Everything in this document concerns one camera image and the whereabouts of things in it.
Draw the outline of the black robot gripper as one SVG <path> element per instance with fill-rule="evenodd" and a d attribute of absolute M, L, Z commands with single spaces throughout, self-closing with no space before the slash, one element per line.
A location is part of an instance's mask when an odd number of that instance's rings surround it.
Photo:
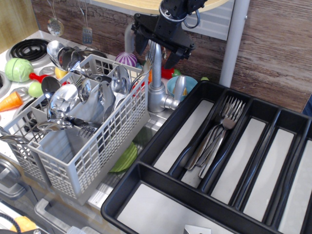
<path fill-rule="evenodd" d="M 165 69 L 174 68 L 180 60 L 188 59 L 195 44 L 183 31 L 182 23 L 204 4 L 204 0 L 163 0 L 158 15 L 135 14 L 132 30 L 136 52 L 141 56 L 151 40 L 171 51 Z"/>

